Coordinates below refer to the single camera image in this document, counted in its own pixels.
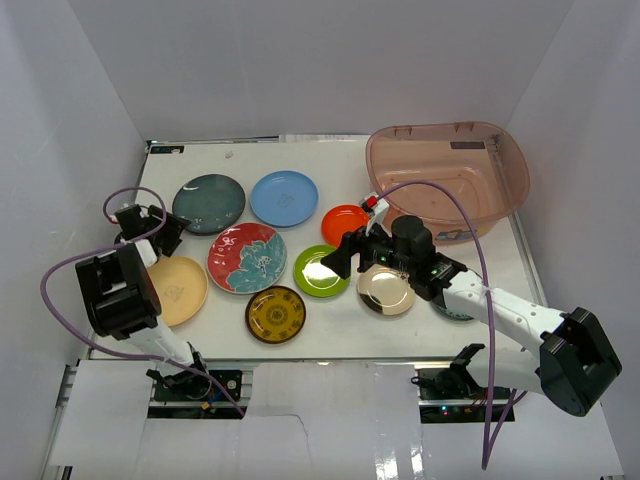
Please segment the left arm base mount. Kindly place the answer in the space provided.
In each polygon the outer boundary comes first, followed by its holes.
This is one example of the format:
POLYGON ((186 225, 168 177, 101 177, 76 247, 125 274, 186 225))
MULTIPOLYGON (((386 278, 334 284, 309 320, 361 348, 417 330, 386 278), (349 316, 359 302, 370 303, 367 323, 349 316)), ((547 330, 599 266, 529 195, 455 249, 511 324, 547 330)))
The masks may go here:
POLYGON ((199 378, 189 393, 185 388, 170 388, 155 382, 147 417, 169 420, 240 420, 246 412, 242 400, 241 370, 210 370, 220 384, 199 378))

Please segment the red teal floral plate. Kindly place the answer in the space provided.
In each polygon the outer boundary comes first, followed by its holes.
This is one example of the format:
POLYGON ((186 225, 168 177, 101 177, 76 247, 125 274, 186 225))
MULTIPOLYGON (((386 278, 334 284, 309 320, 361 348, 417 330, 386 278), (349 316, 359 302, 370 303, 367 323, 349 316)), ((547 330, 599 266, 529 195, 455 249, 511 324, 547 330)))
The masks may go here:
POLYGON ((232 294, 254 294, 274 285, 287 264, 287 248, 272 227, 241 223, 222 231, 206 261, 214 284, 232 294))

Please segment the dark teal glazed plate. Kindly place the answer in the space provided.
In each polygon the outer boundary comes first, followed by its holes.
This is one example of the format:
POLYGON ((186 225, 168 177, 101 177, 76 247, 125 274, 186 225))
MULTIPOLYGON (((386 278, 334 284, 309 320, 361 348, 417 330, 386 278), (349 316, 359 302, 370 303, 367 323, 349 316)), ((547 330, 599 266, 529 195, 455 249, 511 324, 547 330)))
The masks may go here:
POLYGON ((222 174, 191 179, 176 193, 172 213, 189 221, 186 230, 199 236, 216 235, 234 225, 246 206, 243 187, 222 174))

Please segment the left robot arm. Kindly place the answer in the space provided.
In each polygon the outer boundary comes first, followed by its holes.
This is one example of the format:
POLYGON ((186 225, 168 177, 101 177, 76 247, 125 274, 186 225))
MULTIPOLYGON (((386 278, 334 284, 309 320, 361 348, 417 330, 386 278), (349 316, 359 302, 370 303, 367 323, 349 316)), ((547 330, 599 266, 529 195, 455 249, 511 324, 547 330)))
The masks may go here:
POLYGON ((151 357, 156 368, 147 375, 153 380, 202 398, 211 388, 211 374, 201 354, 162 321, 148 272, 174 253, 190 222, 155 205, 127 206, 114 217, 121 230, 114 248, 75 265, 89 322, 98 336, 127 342, 151 357))

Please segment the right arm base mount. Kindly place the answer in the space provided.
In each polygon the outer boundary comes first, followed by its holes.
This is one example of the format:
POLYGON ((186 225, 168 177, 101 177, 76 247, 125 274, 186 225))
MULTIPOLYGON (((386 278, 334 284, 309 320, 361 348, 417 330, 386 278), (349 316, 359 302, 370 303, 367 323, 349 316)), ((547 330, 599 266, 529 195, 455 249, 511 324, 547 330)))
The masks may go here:
POLYGON ((411 383, 417 388, 423 425, 484 422, 487 389, 466 371, 472 355, 484 350, 482 344, 471 344, 441 367, 430 365, 416 370, 411 383))

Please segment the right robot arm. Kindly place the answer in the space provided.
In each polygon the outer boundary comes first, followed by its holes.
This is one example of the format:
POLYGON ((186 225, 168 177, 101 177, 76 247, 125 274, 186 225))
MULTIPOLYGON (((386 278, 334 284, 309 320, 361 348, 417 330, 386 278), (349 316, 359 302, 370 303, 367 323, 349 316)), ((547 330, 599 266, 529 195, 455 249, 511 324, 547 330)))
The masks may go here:
POLYGON ((406 276, 420 298, 452 313, 469 316, 520 346, 492 351, 484 344, 465 347, 432 385, 472 399, 490 386, 535 392, 560 410, 585 416, 621 374, 622 365, 598 318, 577 307, 571 312, 544 307, 500 288, 439 252, 431 232, 415 216, 393 221, 390 232, 375 224, 344 234, 322 264, 342 279, 358 270, 390 268, 406 276))

